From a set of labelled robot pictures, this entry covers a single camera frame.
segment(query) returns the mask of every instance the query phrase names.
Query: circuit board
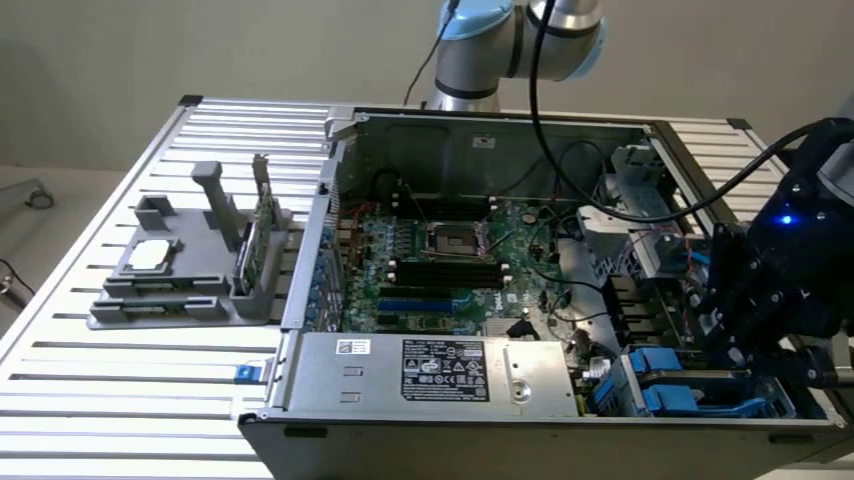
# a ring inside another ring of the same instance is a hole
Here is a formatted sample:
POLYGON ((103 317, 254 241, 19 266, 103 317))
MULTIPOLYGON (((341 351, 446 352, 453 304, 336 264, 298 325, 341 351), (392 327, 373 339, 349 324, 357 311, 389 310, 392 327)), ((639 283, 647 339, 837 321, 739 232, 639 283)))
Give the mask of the circuit board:
POLYGON ((474 335, 482 332, 486 319, 517 319, 525 308, 529 312, 538 311, 541 292, 546 291, 550 299, 560 292, 560 286, 529 270, 528 265, 534 261, 532 256, 538 258, 537 268, 548 276, 561 278, 561 274, 557 260, 548 258, 552 238, 546 228, 538 229, 533 240, 534 254, 528 254, 530 235, 540 221, 537 213, 537 208, 524 202, 504 203, 482 222, 468 222, 473 226, 465 227, 465 222, 400 219, 382 212, 381 207, 361 212, 358 225, 352 227, 354 239, 348 249, 342 330, 474 335), (444 242, 441 238, 437 241, 429 238, 432 232, 438 232, 438 237, 442 235, 438 228, 449 232, 444 242), (480 230, 481 240, 476 247, 468 240, 474 233, 466 236, 465 228, 470 232, 480 230), (441 254, 432 246, 453 252, 470 249, 472 254, 441 254), (398 283, 389 278, 393 277, 388 273, 389 262, 397 263, 398 267, 409 262, 433 262, 438 272, 446 271, 433 288, 420 290, 425 292, 422 296, 430 298, 420 298, 414 308, 405 298, 386 298, 388 295, 405 297, 396 293, 402 289, 396 288, 398 283), (500 265, 500 278, 505 284, 497 288, 453 286, 453 264, 460 262, 500 265))
POLYGON ((237 257, 234 277, 240 279, 237 287, 244 295, 248 295, 254 288, 257 278, 264 269, 269 232, 274 222, 274 209, 276 202, 269 190, 269 184, 264 183, 254 206, 254 221, 246 224, 242 248, 237 257))

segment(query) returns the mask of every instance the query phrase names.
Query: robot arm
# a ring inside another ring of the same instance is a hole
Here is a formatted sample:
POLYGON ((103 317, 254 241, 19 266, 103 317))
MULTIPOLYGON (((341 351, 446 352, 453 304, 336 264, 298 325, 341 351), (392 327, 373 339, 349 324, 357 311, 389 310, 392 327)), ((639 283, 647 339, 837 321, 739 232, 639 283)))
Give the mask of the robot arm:
MULTIPOLYGON (((525 78, 530 70, 533 37, 545 0, 526 6, 512 0, 445 3, 452 18, 438 44, 433 110, 497 111, 501 78, 525 78)), ((557 0, 548 21, 538 77, 561 81, 587 73, 599 57, 605 25, 597 0, 557 0)))
POLYGON ((701 343, 712 365, 744 365, 817 388, 854 386, 851 139, 854 122, 828 119, 795 151, 749 228, 715 227, 699 306, 712 325, 701 343), (791 336, 808 339, 793 352, 779 347, 791 336))

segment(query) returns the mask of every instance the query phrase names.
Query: power supply label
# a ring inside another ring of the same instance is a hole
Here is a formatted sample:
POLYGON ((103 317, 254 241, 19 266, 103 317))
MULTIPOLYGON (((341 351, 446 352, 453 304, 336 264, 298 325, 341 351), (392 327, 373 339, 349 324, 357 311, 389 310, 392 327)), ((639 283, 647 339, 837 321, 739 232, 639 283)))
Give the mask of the power supply label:
POLYGON ((410 402, 488 402, 482 342, 402 340, 400 394, 410 402))

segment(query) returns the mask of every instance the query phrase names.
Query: gray wall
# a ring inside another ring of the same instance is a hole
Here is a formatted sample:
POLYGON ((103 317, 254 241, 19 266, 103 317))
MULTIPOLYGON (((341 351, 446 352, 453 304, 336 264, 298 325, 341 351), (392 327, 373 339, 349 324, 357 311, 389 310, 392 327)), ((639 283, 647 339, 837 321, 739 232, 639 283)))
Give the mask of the gray wall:
MULTIPOLYGON (((771 138, 851 90, 854 0, 603 4, 600 63, 587 78, 542 85, 546 110, 741 116, 771 138)), ((0 163, 126 168, 182 93, 398 102, 437 6, 0 0, 0 163)), ((426 71, 413 98, 430 84, 426 71)), ((504 107, 525 108, 524 92, 524 81, 504 81, 504 107)))

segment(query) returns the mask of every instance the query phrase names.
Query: aluminum extrusion table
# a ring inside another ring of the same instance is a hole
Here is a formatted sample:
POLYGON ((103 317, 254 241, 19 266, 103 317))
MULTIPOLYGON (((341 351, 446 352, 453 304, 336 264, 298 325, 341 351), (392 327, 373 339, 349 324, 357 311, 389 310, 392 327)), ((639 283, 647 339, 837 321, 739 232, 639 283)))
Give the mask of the aluminum extrusion table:
MULTIPOLYGON (((177 107, 0 341, 0 478, 269 478, 232 420, 264 387, 234 385, 232 377, 236 365, 274 353, 300 235, 285 251, 269 325, 89 331, 85 316, 133 233, 139 196, 165 193, 176 208, 206 207, 193 162, 222 163, 222 188, 250 208, 252 155, 268 153, 273 194, 296 224, 305 221, 329 108, 208 98, 177 107)), ((764 147, 727 120, 663 120, 715 186, 764 147)), ((783 171, 768 163, 725 196, 739 219, 753 217, 783 171)))

